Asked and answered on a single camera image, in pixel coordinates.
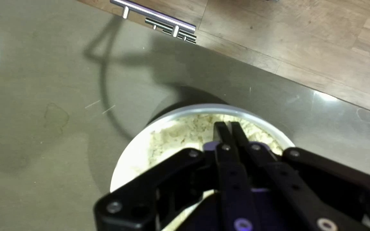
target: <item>white object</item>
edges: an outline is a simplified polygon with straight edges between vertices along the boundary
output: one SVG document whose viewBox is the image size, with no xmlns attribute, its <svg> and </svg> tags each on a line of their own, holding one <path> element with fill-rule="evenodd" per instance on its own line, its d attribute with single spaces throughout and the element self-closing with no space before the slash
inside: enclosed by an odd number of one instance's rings
<svg viewBox="0 0 370 231">
<path fill-rule="evenodd" d="M 207 115 L 212 115 L 212 119 L 214 120 L 204 121 Z M 254 140 L 264 144 L 275 142 L 281 149 L 294 147 L 281 131 L 248 111 L 223 104 L 196 104 L 183 107 L 154 121 L 128 144 L 114 169 L 110 192 L 117 190 L 154 165 L 183 148 L 200 149 L 203 143 L 212 142 L 213 124 L 216 120 L 240 122 L 248 139 L 254 138 Z M 195 206 L 183 211 L 164 229 L 164 231 L 176 230 L 194 208 Z"/>
</svg>

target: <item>floor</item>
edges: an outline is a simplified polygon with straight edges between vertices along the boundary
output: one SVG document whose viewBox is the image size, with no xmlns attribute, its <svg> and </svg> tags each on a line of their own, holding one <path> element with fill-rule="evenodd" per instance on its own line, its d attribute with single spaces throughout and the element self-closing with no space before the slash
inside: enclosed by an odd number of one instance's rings
<svg viewBox="0 0 370 231">
<path fill-rule="evenodd" d="M 122 12 L 109 0 L 79 2 Z M 200 47 L 370 110 L 370 0 L 137 3 L 196 25 Z"/>
</svg>

